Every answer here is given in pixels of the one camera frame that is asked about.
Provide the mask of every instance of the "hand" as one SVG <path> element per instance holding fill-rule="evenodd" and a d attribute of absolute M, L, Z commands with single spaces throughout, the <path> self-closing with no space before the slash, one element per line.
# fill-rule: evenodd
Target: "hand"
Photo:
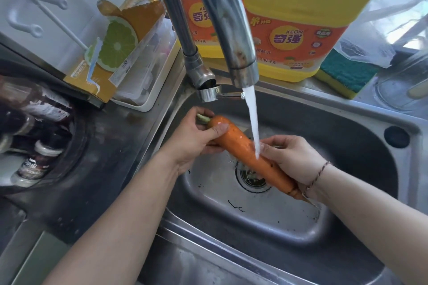
<path fill-rule="evenodd" d="M 223 149 L 213 139 L 223 135 L 229 129 L 229 124 L 218 124 L 210 129 L 205 125 L 196 125 L 196 114 L 213 117 L 214 113 L 202 107 L 192 107 L 174 131 L 173 135 L 163 145 L 160 151 L 177 167 L 178 174 L 188 170 L 195 158 L 201 154 L 220 153 Z"/>
<path fill-rule="evenodd" d="M 260 154 L 278 163 L 287 175 L 304 185 L 309 185 L 327 162 L 303 137 L 296 135 L 275 135 L 261 140 Z"/>

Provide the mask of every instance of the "orange label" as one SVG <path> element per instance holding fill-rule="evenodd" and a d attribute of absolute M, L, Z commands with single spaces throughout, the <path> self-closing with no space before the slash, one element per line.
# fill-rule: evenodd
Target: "orange label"
<path fill-rule="evenodd" d="M 347 27 L 285 22 L 247 11 L 257 61 L 303 72 L 317 70 Z"/>
<path fill-rule="evenodd" d="M 183 0 L 190 32 L 195 44 L 220 45 L 210 16 L 201 0 Z"/>

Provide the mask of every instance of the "bottle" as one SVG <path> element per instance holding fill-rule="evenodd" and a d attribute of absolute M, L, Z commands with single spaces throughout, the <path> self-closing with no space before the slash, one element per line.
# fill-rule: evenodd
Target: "bottle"
<path fill-rule="evenodd" d="M 12 183 L 30 187 L 39 182 L 53 168 L 53 163 L 67 147 L 71 137 L 70 132 L 60 127 L 47 130 L 35 143 L 34 153 L 12 175 Z"/>
<path fill-rule="evenodd" d="M 202 0 L 181 0 L 193 40 L 202 57 L 224 57 Z"/>
<path fill-rule="evenodd" d="M 14 152 L 29 154 L 34 149 L 35 140 L 22 135 L 0 135 L 0 153 Z"/>
<path fill-rule="evenodd" d="M 52 123 L 25 114 L 0 102 L 0 133 L 40 138 Z"/>
<path fill-rule="evenodd" d="M 72 117 L 72 105 L 48 88 L 26 79 L 0 76 L 0 99 L 26 113 L 65 122 Z"/>
<path fill-rule="evenodd" d="M 243 0 L 260 75 L 313 76 L 369 0 Z"/>

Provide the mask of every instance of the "water stream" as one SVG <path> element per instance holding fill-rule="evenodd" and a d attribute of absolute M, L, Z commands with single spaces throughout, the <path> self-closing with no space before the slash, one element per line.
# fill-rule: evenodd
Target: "water stream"
<path fill-rule="evenodd" d="M 245 93 L 245 102 L 249 110 L 249 119 L 251 121 L 251 131 L 253 132 L 255 157 L 260 156 L 260 139 L 259 139 L 259 121 L 257 120 L 257 104 L 255 103 L 254 86 L 242 88 Z"/>

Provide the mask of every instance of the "green sponge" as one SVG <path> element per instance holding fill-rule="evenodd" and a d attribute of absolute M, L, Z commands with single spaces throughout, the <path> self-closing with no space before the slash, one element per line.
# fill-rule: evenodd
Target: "green sponge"
<path fill-rule="evenodd" d="M 376 73 L 376 66 L 348 60 L 333 49 L 315 78 L 327 83 L 344 97 L 353 99 Z"/>

